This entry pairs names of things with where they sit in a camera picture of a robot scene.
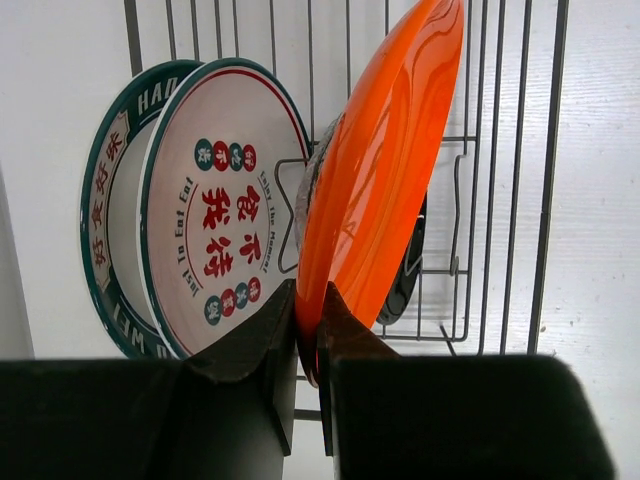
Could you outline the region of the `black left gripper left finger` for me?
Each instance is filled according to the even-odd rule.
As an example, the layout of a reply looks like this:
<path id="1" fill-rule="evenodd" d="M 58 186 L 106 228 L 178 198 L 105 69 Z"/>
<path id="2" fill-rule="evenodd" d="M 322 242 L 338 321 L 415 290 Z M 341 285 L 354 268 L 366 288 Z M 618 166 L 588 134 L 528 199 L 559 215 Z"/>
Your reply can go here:
<path id="1" fill-rule="evenodd" d="M 5 479 L 278 479 L 292 449 L 295 284 L 178 360 L 1 365 Z"/>

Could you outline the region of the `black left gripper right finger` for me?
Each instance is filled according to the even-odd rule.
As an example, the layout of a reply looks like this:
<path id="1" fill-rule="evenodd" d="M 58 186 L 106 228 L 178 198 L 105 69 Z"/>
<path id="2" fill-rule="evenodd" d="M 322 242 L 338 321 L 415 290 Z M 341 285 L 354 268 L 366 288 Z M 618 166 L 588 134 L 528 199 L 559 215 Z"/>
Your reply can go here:
<path id="1" fill-rule="evenodd" d="M 402 356 L 329 286 L 317 332 L 338 479 L 612 479 L 570 368 L 544 355 Z"/>

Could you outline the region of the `black round plate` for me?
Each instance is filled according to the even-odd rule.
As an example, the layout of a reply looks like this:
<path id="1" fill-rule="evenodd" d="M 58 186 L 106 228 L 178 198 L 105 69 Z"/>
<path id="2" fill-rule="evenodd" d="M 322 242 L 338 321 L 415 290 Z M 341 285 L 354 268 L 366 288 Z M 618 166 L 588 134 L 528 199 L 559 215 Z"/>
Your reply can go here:
<path id="1" fill-rule="evenodd" d="M 383 326 L 394 324 L 402 316 L 410 302 L 416 279 L 421 272 L 426 213 L 427 197 L 424 197 L 412 236 L 376 319 L 376 322 Z"/>

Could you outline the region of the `green rimmed white plate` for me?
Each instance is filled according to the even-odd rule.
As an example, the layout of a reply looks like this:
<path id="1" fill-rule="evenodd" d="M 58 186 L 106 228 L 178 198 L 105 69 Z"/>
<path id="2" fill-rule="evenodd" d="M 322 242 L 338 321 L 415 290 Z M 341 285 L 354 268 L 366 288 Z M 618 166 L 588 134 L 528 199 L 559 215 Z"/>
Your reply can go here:
<path id="1" fill-rule="evenodd" d="M 88 293 L 115 345 L 128 358 L 169 357 L 139 275 L 137 195 L 147 144 L 176 87 L 200 67 L 171 60 L 134 76 L 96 130 L 79 202 L 79 245 Z"/>

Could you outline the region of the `orange round plate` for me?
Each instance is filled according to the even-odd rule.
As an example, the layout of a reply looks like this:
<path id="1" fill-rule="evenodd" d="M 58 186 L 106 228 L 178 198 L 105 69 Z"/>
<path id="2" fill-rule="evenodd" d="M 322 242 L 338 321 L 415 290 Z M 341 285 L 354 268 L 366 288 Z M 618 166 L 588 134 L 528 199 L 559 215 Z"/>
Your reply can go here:
<path id="1" fill-rule="evenodd" d="M 296 281 L 298 349 L 312 384 L 328 286 L 371 327 L 394 280 L 449 117 L 464 20 L 459 1 L 416 3 L 372 56 L 336 124 Z"/>

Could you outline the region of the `white plate red characters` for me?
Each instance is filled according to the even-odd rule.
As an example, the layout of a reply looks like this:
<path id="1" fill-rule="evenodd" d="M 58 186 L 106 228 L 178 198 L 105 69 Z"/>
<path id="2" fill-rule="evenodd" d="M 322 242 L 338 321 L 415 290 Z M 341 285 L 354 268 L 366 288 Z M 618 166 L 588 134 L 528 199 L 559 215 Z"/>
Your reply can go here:
<path id="1" fill-rule="evenodd" d="M 311 145 L 288 92 L 258 63 L 203 64 L 152 130 L 138 190 L 138 258 L 158 333 L 185 359 L 295 276 L 293 200 Z"/>

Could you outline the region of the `clear glass plate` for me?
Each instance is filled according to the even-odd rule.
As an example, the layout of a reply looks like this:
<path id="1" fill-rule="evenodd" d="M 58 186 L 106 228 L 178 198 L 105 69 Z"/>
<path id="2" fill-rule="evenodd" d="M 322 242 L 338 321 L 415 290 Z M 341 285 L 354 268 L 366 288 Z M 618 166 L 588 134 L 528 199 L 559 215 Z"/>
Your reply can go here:
<path id="1" fill-rule="evenodd" d="M 303 245 L 311 200 L 313 199 L 314 190 L 329 144 L 333 138 L 336 127 L 343 117 L 344 114 L 341 114 L 326 128 L 319 143 L 314 147 L 313 154 L 307 162 L 304 175 L 299 185 L 294 206 L 294 233 L 298 251 L 301 250 Z"/>

